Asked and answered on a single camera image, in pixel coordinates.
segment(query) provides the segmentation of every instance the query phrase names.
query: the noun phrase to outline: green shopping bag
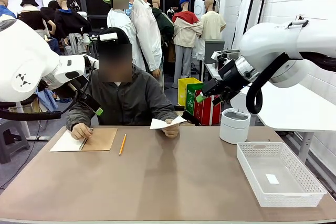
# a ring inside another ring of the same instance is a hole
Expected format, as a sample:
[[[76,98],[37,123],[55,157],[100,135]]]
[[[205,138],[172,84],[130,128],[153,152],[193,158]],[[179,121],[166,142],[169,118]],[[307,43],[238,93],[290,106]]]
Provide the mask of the green shopping bag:
[[[195,92],[203,87],[203,83],[187,84],[185,110],[191,115],[194,115],[195,107]]]

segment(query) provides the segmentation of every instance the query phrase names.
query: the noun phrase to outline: dark green jacket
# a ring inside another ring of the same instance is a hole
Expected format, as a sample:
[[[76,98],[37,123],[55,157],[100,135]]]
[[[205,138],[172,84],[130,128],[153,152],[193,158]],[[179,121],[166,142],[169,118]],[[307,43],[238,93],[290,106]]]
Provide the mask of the dark green jacket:
[[[174,106],[167,99],[159,83],[149,73],[133,66],[133,81],[102,83],[98,71],[92,72],[90,94],[103,109],[98,116],[99,125],[150,125],[152,118],[166,120],[177,117]],[[94,113],[75,104],[67,116],[67,129],[84,123],[90,127]]]
[[[174,23],[160,9],[152,7],[163,41],[168,43],[174,35]]]

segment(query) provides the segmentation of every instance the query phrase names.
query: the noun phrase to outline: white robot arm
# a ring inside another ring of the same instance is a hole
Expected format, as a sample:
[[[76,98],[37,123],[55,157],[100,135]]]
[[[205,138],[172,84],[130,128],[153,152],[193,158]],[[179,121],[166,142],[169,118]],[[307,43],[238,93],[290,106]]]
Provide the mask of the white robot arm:
[[[96,113],[102,112],[97,102],[80,91],[88,81],[84,77],[86,68],[98,68],[98,60],[87,55],[59,56],[43,38],[18,19],[0,20],[0,48],[0,102],[23,101],[35,92],[42,81],[45,87],[57,94],[76,98]],[[13,117],[2,114],[0,118]],[[21,120],[19,114],[15,119]]]
[[[212,79],[197,97],[202,101],[220,94],[217,104],[233,98],[244,86],[251,84],[246,107],[252,114],[261,110],[261,87],[270,81],[280,88],[299,83],[308,73],[310,60],[320,68],[336,72],[336,26],[327,20],[298,20],[282,25],[260,23],[249,29],[239,44],[237,60],[226,60],[219,69],[222,80]],[[218,52],[225,57],[225,51]]]

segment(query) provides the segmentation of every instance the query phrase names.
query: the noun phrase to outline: yellow bin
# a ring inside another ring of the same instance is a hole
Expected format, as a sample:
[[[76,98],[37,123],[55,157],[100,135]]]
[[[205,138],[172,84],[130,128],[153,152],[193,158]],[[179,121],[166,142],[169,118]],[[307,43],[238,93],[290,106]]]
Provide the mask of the yellow bin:
[[[202,83],[202,82],[197,80],[196,78],[179,79],[178,104],[180,106],[185,106],[187,85],[188,84],[196,84],[196,83]]]

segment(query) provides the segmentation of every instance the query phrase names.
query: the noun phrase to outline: hand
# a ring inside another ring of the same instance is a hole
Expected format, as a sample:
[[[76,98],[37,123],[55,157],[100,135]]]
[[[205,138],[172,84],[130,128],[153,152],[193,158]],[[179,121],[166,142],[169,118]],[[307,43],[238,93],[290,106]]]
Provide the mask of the hand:
[[[92,132],[90,131],[90,128],[83,123],[76,124],[72,127],[71,136],[74,139],[90,138],[91,135]]]
[[[159,69],[155,69],[155,70],[152,72],[152,74],[153,74],[154,78],[157,79],[157,78],[160,77],[161,72],[160,72]]]
[[[165,122],[170,124],[173,120],[172,119],[166,119]],[[175,138],[180,132],[180,125],[174,124],[172,126],[168,126],[166,128],[163,128],[162,131],[166,134],[169,138]]]
[[[65,39],[64,39],[64,43],[65,43],[65,45],[68,46],[68,45],[69,45],[69,39],[68,39],[68,38],[65,38]]]

